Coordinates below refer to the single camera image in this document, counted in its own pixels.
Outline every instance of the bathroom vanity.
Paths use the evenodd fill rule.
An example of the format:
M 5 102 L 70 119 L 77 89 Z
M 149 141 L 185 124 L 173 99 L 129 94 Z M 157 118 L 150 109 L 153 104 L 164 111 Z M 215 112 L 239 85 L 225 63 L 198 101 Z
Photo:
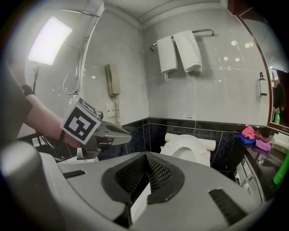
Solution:
M 258 203 L 262 203 L 275 196 L 278 186 L 273 183 L 273 178 L 285 158 L 286 155 L 276 149 L 266 152 L 254 144 L 244 145 L 236 138 L 226 164 L 234 173 L 237 184 L 245 187 Z

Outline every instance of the mirror frame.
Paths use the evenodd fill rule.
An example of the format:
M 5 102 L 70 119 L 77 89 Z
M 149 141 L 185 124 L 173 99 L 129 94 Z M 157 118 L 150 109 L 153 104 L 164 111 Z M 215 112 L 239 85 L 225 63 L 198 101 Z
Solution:
M 247 11 L 253 9 L 253 7 L 246 9 L 245 11 L 239 12 L 236 14 L 236 17 L 240 20 L 240 22 L 245 26 L 245 28 L 247 29 L 247 31 L 250 33 L 250 35 L 252 36 L 254 42 L 256 43 L 256 46 L 260 52 L 261 58 L 263 60 L 264 66 L 265 66 L 265 70 L 266 70 L 266 75 L 267 75 L 267 82 L 268 82 L 268 86 L 269 86 L 269 114 L 268 114 L 268 121 L 267 121 L 267 127 L 275 129 L 275 130 L 279 130 L 282 131 L 284 133 L 289 134 L 289 128 L 282 126 L 282 125 L 278 125 L 275 123 L 271 122 L 271 118 L 272 118 L 272 111 L 273 111 L 273 92 L 272 92 L 272 85 L 271 85 L 271 80 L 270 80 L 270 73 L 269 73 L 269 68 L 267 66 L 266 63 L 266 59 L 264 56 L 264 53 L 256 39 L 256 37 L 254 36 L 253 32 L 250 30 L 250 28 L 246 25 L 246 23 L 244 22 L 244 20 L 241 18 L 241 15 L 246 13 Z

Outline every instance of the towel rack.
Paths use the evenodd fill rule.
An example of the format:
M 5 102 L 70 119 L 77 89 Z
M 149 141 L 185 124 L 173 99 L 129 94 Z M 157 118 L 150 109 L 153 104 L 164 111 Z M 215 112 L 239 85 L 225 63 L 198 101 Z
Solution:
M 193 32 L 193 33 L 198 33 L 198 32 L 203 32 L 203 31 L 211 31 L 211 32 L 212 32 L 212 36 L 215 35 L 215 32 L 214 32 L 213 29 L 203 29 L 203 30 L 196 30 L 196 31 L 192 31 L 192 32 Z M 154 50 L 153 50 L 153 47 L 156 46 L 156 45 L 157 45 L 157 43 L 154 43 L 153 45 L 151 45 L 151 46 L 149 47 L 149 49 L 150 49 L 151 51 L 154 51 Z

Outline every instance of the soap dispenser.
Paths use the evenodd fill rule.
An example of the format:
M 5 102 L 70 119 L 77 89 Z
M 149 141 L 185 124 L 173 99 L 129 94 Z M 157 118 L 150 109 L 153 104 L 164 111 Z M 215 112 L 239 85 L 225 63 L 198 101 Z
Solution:
M 266 79 L 264 79 L 262 72 L 260 72 L 259 87 L 260 87 L 260 96 L 266 96 L 267 95 L 267 81 Z

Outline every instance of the pile of cloths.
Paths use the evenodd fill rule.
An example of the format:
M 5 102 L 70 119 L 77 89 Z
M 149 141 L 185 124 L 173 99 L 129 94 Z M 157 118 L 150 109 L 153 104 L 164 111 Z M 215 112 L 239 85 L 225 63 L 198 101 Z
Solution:
M 251 126 L 246 127 L 242 134 L 238 135 L 238 138 L 243 144 L 256 143 L 256 147 L 264 151 L 268 152 L 271 150 L 271 145 L 268 143 L 271 138 L 264 138 L 259 131 L 255 131 Z

